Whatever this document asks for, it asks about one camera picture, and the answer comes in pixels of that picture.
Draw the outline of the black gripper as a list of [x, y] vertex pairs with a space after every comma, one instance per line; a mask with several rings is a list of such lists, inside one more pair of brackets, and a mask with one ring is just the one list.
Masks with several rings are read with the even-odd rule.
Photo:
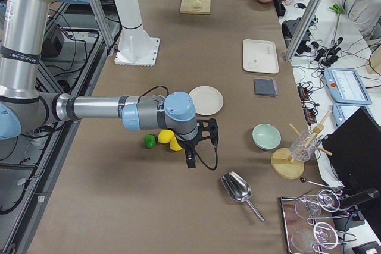
[[185, 151], [186, 165], [189, 169], [196, 167], [196, 145], [210, 139], [214, 147], [215, 157], [218, 158], [218, 125], [214, 118], [207, 120], [197, 119], [195, 135], [177, 133], [179, 145]]

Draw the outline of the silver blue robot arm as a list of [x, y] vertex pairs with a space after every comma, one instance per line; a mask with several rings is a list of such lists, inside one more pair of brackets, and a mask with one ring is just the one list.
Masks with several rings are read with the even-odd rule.
[[35, 89], [49, 6], [92, 0], [7, 0], [1, 42], [1, 139], [48, 123], [119, 118], [128, 130], [169, 129], [184, 149], [189, 168], [200, 159], [196, 145], [218, 145], [216, 120], [199, 120], [188, 93], [167, 96], [84, 97]]

